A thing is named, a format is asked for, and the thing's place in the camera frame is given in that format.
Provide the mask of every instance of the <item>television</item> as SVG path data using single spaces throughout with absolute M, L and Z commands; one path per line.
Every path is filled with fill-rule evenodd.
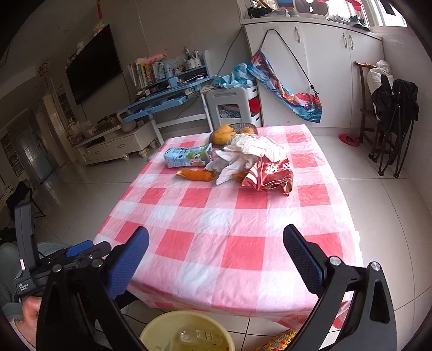
M 122 72 L 109 25 L 106 25 L 66 69 L 77 105 Z

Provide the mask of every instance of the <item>yellow bucket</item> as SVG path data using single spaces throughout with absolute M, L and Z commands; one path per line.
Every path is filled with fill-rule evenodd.
M 178 332 L 186 326 L 220 335 L 225 341 L 220 346 L 208 348 L 184 345 L 178 338 Z M 149 351 L 235 351 L 234 341 L 228 330 L 214 319 L 192 311 L 162 314 L 147 324 L 140 340 Z

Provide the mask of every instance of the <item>red slipper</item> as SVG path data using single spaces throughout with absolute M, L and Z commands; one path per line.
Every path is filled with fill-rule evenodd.
M 339 140 L 351 146 L 360 145 L 360 141 L 356 137 L 353 137 L 352 135 L 349 136 L 348 134 L 339 134 Z

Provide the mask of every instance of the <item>cabinet handle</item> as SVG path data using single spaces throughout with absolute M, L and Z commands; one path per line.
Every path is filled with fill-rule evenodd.
M 343 42 L 345 44 L 345 49 L 346 49 L 348 47 L 348 40 L 346 39 L 345 33 L 343 33 L 342 36 L 343 36 Z
M 300 33 L 299 33 L 299 29 L 297 27 L 294 28 L 294 31 L 297 33 L 297 41 L 301 42 L 302 40 L 300 39 Z
M 354 50 L 354 40 L 351 34 L 349 35 L 349 39 L 351 40 L 351 50 Z

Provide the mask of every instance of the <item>red and white tablecloth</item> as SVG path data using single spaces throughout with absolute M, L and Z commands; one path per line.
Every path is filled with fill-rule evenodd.
M 99 230 L 95 243 L 115 246 L 138 226 L 148 229 L 150 246 L 128 288 L 147 305 L 259 316 L 299 329 L 317 297 L 283 246 L 290 223 L 328 256 L 363 265 L 343 193 L 307 127 L 260 128 L 259 134 L 288 150 L 294 168 L 289 196 L 279 188 L 256 191 L 234 181 L 215 185 L 175 176 L 178 168 L 168 169 L 163 153 L 206 144 L 209 134 L 176 137 L 144 167 Z

